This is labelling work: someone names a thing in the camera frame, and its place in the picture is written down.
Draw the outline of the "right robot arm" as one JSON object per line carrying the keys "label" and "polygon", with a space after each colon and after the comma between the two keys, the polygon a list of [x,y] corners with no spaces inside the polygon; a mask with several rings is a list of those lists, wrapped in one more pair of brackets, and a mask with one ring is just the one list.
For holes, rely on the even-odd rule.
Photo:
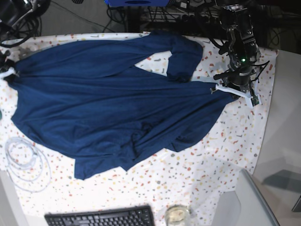
{"label": "right robot arm", "polygon": [[41,16],[49,0],[2,0],[0,2],[0,78],[9,81],[17,75],[15,62],[8,57],[15,48],[30,38],[41,36]]}

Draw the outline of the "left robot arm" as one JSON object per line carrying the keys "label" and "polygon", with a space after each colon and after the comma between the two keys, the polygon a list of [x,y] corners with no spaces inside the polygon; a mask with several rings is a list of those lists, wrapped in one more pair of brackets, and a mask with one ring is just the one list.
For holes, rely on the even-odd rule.
{"label": "left robot arm", "polygon": [[[195,8],[195,19],[201,31],[218,48],[219,54],[227,54],[230,59],[228,70],[213,76],[216,85],[210,91],[229,93],[233,99],[242,97],[248,107],[254,108],[261,104],[257,86],[268,63],[259,63],[261,53],[253,33],[248,5],[247,0],[204,2]],[[220,8],[219,22],[228,38],[227,42],[221,44],[214,40],[201,18],[204,10],[213,6]]]}

